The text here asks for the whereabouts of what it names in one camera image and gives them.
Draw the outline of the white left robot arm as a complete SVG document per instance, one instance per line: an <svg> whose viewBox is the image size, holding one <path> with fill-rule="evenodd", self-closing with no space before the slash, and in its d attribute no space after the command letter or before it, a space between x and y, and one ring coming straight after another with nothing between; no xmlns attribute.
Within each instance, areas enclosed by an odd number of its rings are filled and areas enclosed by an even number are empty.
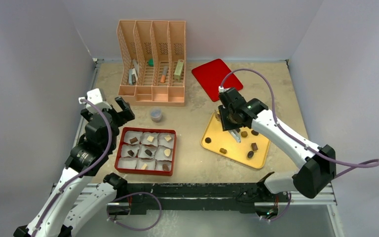
<svg viewBox="0 0 379 237"><path fill-rule="evenodd" d="M88 122L84 134L70 151L62 175L43 208L27 225L18 227L15 237L74 237L84 224L110 199L121 202L127 197L126 181L118 175L108 175L101 187L79 205L77 197L98 173L117 147L119 129L135 115L120 96L117 112L101 95L82 97L86 108L81 115Z"/></svg>

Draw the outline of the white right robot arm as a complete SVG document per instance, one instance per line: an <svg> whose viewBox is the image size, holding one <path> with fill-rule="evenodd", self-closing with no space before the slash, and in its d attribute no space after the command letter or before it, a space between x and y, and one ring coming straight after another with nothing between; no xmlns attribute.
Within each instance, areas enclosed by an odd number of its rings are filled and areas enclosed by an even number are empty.
<svg viewBox="0 0 379 237"><path fill-rule="evenodd" d="M297 191L316 197L336 176L335 151L305 139L276 118L267 105L254 98L246 101L235 89L219 93L217 118L211 118L202 147L242 164L263 167L270 144L278 146L298 167L294 173L269 173L257 188L260 199L276 193Z"/></svg>

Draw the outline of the metal tongs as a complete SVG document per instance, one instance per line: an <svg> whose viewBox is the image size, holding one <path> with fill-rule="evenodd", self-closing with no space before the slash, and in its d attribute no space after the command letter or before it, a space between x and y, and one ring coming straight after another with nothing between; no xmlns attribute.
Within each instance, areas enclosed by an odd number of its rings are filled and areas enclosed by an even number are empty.
<svg viewBox="0 0 379 237"><path fill-rule="evenodd" d="M217 110L214 111L214 116L215 116L216 120L222 124L221 115L220 115L220 113ZM233 137L233 139L237 143L241 142L241 136L240 136L240 134L235 129L228 130L227 132Z"/></svg>

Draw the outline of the white chocolate oval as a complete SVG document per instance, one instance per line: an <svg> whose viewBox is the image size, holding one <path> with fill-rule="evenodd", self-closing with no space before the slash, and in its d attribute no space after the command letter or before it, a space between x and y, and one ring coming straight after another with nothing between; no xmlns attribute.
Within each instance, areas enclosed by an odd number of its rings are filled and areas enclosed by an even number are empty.
<svg viewBox="0 0 379 237"><path fill-rule="evenodd" d="M169 157L171 155L171 150L170 149L164 150L164 154L165 156Z"/></svg>

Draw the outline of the brown chocolate piece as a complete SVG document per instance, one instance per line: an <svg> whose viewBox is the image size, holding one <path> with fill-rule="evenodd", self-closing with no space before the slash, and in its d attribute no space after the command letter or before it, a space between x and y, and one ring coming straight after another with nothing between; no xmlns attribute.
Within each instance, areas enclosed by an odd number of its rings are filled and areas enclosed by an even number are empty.
<svg viewBox="0 0 379 237"><path fill-rule="evenodd" d="M134 138L129 140L130 144L137 143L138 141L139 141L139 139L137 137L134 137Z"/></svg>

